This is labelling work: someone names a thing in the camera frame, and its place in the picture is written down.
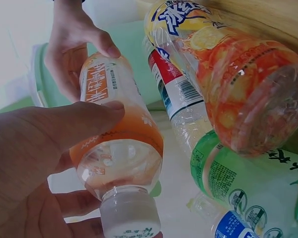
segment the bottle bottom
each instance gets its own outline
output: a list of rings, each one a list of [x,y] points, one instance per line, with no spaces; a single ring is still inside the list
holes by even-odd
[[[162,157],[149,144],[121,139],[93,147],[77,168],[86,189],[98,199],[115,187],[138,185],[151,190],[158,180]]]
[[[239,113],[230,147],[257,156],[282,146],[298,128],[298,65],[268,76]]]

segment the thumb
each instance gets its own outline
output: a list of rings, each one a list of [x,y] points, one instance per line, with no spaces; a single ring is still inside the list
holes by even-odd
[[[103,105],[77,102],[46,109],[45,122],[40,129],[63,153],[82,140],[109,131],[122,119],[124,112],[124,105],[119,101]]]
[[[121,55],[108,32],[103,31],[94,25],[90,26],[86,31],[85,39],[92,43],[104,56],[118,58]]]

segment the red label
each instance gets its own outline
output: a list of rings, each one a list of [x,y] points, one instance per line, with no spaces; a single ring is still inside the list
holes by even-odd
[[[160,71],[165,85],[182,76],[182,73],[177,69],[177,67],[162,58],[156,50],[150,54],[148,59],[148,64],[151,70],[155,63]]]

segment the logo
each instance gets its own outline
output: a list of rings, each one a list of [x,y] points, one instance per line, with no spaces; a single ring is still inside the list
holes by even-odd
[[[166,5],[168,7],[165,9],[165,11],[162,14],[159,15],[158,20],[165,21],[167,24],[169,34],[174,36],[179,36],[176,28],[178,28],[179,25],[185,21],[185,19],[188,19],[188,18],[206,19],[206,17],[200,16],[200,15],[187,17],[189,13],[191,13],[193,10],[201,10],[207,14],[211,14],[210,10],[195,2],[182,2],[182,1],[170,0],[166,2]]]
[[[165,59],[166,61],[170,62],[170,54],[165,51],[163,48],[159,48],[159,47],[156,47],[156,50],[158,51],[159,55]]]

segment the lemon image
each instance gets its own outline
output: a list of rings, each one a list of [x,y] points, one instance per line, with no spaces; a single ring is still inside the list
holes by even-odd
[[[194,50],[213,49],[223,38],[224,34],[214,26],[206,26],[194,33],[191,38],[191,48]]]

